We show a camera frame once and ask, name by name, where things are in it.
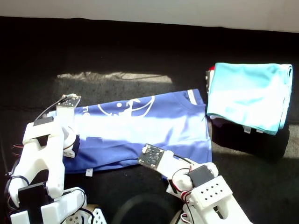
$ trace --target white label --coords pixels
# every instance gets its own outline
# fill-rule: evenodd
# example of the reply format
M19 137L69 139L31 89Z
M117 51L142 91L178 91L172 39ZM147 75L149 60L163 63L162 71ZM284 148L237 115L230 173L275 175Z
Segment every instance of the white label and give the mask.
M188 90L188 95L189 95L190 102L194 105L197 105L195 97L194 97L194 93L192 90Z
M250 134L250 132L251 132L251 127L243 126L243 128L244 128L244 132L245 132L245 133Z
M85 174L85 176L90 176L90 177L92 177L92 176L93 176L93 168L87 169L87 170L86 170L86 174Z

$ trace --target black carpet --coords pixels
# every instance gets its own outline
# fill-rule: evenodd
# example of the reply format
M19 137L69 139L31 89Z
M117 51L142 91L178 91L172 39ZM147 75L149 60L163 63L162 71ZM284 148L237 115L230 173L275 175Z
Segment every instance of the black carpet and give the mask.
M64 93L92 105L198 88L206 102L205 71L215 62L291 63L287 124L276 137L249 136L230 125L210 125L210 133L213 161L250 220L299 222L298 34L83 19L0 17L0 25L0 134L8 169L15 160L10 147L21 143L26 124ZM167 214L182 206L166 194L158 173L141 166L92 178L66 175L65 187L74 186L86 191L109 223L135 196L150 194L166 206L138 205L124 223L167 223Z

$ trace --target light blue cloth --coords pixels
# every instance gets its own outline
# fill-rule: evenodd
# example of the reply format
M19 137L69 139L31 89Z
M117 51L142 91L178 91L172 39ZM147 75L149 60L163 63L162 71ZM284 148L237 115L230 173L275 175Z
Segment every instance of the light blue cloth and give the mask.
M217 63L207 115L275 135L285 125L292 77L290 64Z

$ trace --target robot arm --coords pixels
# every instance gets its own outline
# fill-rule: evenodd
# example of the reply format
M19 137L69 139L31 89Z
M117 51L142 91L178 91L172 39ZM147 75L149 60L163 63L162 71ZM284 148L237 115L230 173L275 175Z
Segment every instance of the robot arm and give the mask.
M149 144L142 149L138 162L166 176L166 191L185 203L179 224L251 223L213 163L177 160L172 151Z
M41 114L27 125L21 158L8 188L15 207L20 211L10 215L12 224L59 224L86 206L82 189L64 190L62 161L63 155L73 158L77 153L74 109L80 98L75 94L63 95L61 99L64 100L57 104L56 117L39 119ZM31 184L45 169L49 171L47 181Z

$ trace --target t-shirt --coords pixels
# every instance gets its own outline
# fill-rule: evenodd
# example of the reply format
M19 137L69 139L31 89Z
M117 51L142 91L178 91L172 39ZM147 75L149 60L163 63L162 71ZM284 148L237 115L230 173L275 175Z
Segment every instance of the t-shirt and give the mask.
M145 143L198 163L211 161L206 105L197 89L191 93L192 98L190 91L179 91L76 108L80 146L75 158L64 157L66 173L135 165Z
M284 127L291 91L290 64L217 63L207 115L275 135Z

